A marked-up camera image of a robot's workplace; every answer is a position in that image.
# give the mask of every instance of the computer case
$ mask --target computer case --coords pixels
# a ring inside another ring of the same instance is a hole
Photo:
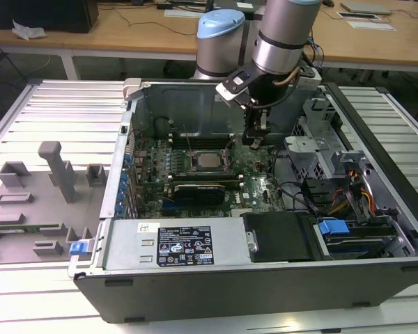
[[[98,18],[96,0],[0,0],[0,29],[13,20],[45,30],[88,33]]]

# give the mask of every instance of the light blue robot joint cap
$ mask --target light blue robot joint cap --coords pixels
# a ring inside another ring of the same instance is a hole
[[[234,9],[219,9],[203,15],[198,23],[197,37],[214,38],[230,33],[245,23],[245,14]]]

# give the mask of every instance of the slotted metal table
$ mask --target slotted metal table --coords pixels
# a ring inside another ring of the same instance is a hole
[[[38,146],[55,140],[74,169],[91,162],[109,168],[126,108],[122,87],[123,82],[112,81],[44,81],[26,87],[0,123],[0,167],[11,159],[23,161],[29,171],[47,170]],[[416,121],[389,94],[341,89],[418,191]],[[343,131],[360,149],[351,132]],[[0,265],[0,333],[338,333],[340,328],[342,333],[418,334],[418,285],[374,308],[108,324],[77,290],[67,267],[67,262]]]

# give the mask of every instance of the laptop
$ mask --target laptop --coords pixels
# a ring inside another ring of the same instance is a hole
[[[380,5],[374,5],[370,3],[359,3],[359,2],[341,2],[341,6],[344,7],[351,13],[365,13],[365,14],[380,14],[380,15],[391,15],[392,12],[385,7]]]

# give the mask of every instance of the floor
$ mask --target floor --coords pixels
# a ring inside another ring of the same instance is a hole
[[[10,54],[10,59],[27,79],[66,79],[61,59],[56,56]],[[120,80],[120,62],[117,58],[77,57],[76,64],[82,79]],[[127,59],[127,76],[143,78],[164,78],[165,61]],[[194,62],[173,62],[168,77],[188,78],[193,75]],[[365,84],[359,83],[358,70],[339,70],[325,68],[323,81],[332,81],[340,86],[383,86],[412,114],[418,112],[418,73],[390,72],[383,77],[381,71],[375,71]],[[17,98],[25,82],[4,58],[0,67],[0,119]]]

